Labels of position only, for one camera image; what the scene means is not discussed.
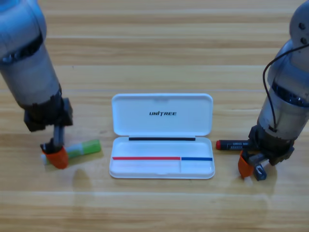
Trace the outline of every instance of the wooden table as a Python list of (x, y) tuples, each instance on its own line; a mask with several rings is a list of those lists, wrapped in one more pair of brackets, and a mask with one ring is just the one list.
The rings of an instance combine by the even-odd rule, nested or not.
[(41, 0), (47, 48), (74, 109), (66, 144), (100, 139), (103, 153), (46, 168), (0, 82), (0, 231), (309, 231), (309, 128), (268, 178), (239, 177), (239, 153), (214, 149), (210, 180), (109, 175), (117, 93), (197, 92), (214, 99), (208, 136), (246, 139), (266, 94), (262, 71), (289, 39), (304, 0)]

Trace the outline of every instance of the black strip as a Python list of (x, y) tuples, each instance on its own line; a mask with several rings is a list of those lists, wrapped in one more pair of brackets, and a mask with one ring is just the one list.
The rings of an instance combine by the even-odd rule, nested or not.
[(130, 141), (195, 141), (195, 138), (160, 138), (160, 137), (129, 137)]

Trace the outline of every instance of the gray robot arm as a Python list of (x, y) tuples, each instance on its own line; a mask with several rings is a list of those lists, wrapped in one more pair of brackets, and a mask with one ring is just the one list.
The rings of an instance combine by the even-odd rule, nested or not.
[[(45, 38), (46, 22), (36, 0), (0, 0), (1, 75), (25, 110), (24, 122), (31, 132), (54, 125), (54, 137), (41, 148), (47, 158), (55, 158), (63, 151), (64, 127), (73, 124), (72, 107), (62, 98)], [(58, 168), (67, 166), (63, 157), (49, 161)]]

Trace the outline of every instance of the robotic arm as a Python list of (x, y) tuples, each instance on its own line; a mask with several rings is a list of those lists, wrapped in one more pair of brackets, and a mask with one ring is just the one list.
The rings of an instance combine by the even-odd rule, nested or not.
[(54, 137), (42, 144), (57, 168), (68, 165), (64, 127), (73, 125), (69, 99), (46, 50), (46, 22), (36, 0), (0, 0), (0, 73), (17, 104), (25, 110), (30, 132), (54, 125)]
[(267, 98), (247, 141), (218, 141), (217, 149), (242, 149), (239, 172), (242, 177), (266, 178), (261, 162), (276, 165), (289, 159), (294, 141), (309, 119), (309, 1), (294, 13), (291, 39), (267, 66)]

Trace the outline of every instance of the marker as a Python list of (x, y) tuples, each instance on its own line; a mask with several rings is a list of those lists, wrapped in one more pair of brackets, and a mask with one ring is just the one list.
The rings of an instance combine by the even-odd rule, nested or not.
[(249, 140), (218, 140), (216, 143), (217, 150), (221, 151), (241, 151), (252, 147), (252, 143)]

